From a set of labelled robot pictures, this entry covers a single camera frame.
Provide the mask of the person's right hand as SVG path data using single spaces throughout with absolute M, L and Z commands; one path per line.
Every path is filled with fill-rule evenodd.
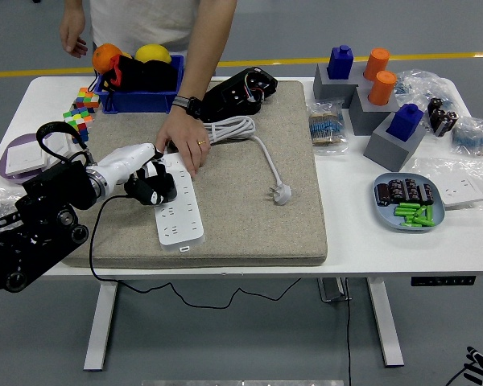
M 60 22 L 60 42 L 64 51 L 72 57 L 87 55 L 87 43 L 81 38 L 85 28 L 85 13 L 82 7 L 64 9 Z

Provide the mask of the person's left hand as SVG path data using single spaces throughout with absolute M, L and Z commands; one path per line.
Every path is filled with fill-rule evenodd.
M 155 148 L 163 151 L 168 142 L 174 143 L 188 173 L 195 177 L 211 148 L 203 122 L 173 106 L 156 135 Z

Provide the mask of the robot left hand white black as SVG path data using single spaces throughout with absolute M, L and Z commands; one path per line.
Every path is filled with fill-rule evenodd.
M 124 146 L 87 168 L 101 201 L 122 185 L 127 195 L 143 205 L 160 205 L 174 200 L 177 189 L 173 176 L 166 172 L 163 154 L 152 144 Z

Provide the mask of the robot right hand white black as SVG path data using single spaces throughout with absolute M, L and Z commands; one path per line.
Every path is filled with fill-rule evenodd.
M 464 378 L 476 385 L 483 385 L 483 355 L 474 347 L 467 347 L 467 359 L 470 363 L 464 364 Z

